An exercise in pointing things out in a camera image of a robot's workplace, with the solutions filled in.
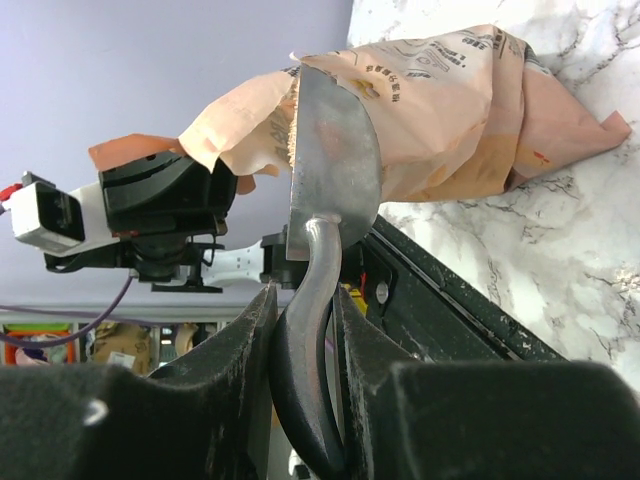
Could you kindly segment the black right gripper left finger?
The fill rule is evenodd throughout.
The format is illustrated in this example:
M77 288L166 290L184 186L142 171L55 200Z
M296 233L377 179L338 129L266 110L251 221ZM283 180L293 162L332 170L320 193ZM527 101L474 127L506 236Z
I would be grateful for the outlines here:
M277 290L148 376L114 365L5 367L5 479L263 479Z

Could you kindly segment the silver metal scoop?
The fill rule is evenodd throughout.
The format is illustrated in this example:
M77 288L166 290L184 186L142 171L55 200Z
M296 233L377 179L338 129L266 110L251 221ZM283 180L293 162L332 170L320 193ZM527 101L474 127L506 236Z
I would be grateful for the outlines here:
M343 479L345 454L326 379L326 329L342 253L377 216L381 155L359 98L308 65L300 68L293 139L286 257L308 267L271 336L270 389L303 462L320 479Z

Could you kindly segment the beige cat litter bag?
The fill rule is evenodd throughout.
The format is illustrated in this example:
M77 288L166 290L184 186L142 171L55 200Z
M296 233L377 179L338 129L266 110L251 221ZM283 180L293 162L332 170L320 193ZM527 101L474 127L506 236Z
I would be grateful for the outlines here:
M498 195L621 145L613 113L597 120L524 40L490 24L303 57L209 104L176 138L130 134L89 149L104 171L171 151L223 162L252 191L293 165L301 68L328 74L362 103L381 152L382 198L436 202Z

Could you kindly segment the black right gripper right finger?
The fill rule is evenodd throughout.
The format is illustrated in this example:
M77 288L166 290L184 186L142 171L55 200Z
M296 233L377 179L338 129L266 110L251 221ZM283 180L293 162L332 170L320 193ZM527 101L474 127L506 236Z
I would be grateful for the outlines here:
M639 407L589 362L416 359L338 290L354 479L635 479Z

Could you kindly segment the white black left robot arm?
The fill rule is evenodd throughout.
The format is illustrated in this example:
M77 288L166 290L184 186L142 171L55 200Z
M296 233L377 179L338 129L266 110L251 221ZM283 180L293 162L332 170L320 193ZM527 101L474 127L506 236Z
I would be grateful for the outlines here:
M127 269L155 292L220 293L239 281L296 287L302 271L284 258L285 233L236 250L217 243L238 185L224 163L208 170L170 151L106 170L66 197L71 227L82 228L84 240L45 253L46 268Z

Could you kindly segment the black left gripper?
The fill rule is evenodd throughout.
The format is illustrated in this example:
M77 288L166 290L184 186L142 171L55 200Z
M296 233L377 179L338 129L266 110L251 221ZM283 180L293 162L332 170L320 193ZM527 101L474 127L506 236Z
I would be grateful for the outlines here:
M103 199L42 202L42 225L62 244L45 249L50 272L175 273L196 265L214 243L192 238L226 233L238 178L223 163L209 170L165 151L106 170L99 180Z

